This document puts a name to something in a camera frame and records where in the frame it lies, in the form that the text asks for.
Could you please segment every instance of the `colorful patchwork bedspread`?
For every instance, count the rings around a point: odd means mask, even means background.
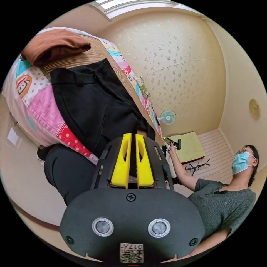
[[[63,28],[80,35],[94,37],[102,42],[135,88],[141,103],[162,137],[161,128],[155,119],[156,115],[153,106],[148,99],[143,97],[141,90],[136,83],[134,72],[123,58],[118,48],[107,40],[76,29],[55,27],[45,29],[41,32],[57,28]],[[33,137],[37,136],[38,142],[43,145],[56,144],[58,142],[63,143],[84,155],[96,165],[98,158],[83,146],[63,120],[55,102],[52,85],[42,69],[32,66],[27,60],[18,58],[8,75],[9,76],[6,79],[6,88],[4,88],[4,90],[5,95],[8,96],[7,102],[9,109],[14,111],[13,116],[15,118],[20,115],[20,118],[27,118],[26,120],[24,119],[24,121],[21,119],[21,124],[28,134]]]

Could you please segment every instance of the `yellow towel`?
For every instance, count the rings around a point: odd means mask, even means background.
[[[181,149],[176,154],[181,163],[191,162],[205,156],[205,152],[195,132],[170,136],[174,142],[181,139]]]

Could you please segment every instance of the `floral patterned wallpaper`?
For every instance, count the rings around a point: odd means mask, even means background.
[[[219,126],[225,100],[226,73],[220,45],[200,18],[176,12],[131,17],[98,34],[115,43],[137,76],[142,76],[160,117],[176,113],[164,136]]]

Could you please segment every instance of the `brown folded cloth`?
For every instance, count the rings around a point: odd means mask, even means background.
[[[90,42],[82,36],[65,29],[56,29],[36,35],[21,54],[33,66],[44,66],[90,48]]]

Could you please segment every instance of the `gray t-shirt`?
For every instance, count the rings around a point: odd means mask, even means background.
[[[254,206],[256,194],[249,188],[239,191],[222,191],[226,186],[217,181],[198,179],[190,199],[202,217],[206,239],[213,233],[231,229],[230,236],[245,220]]]

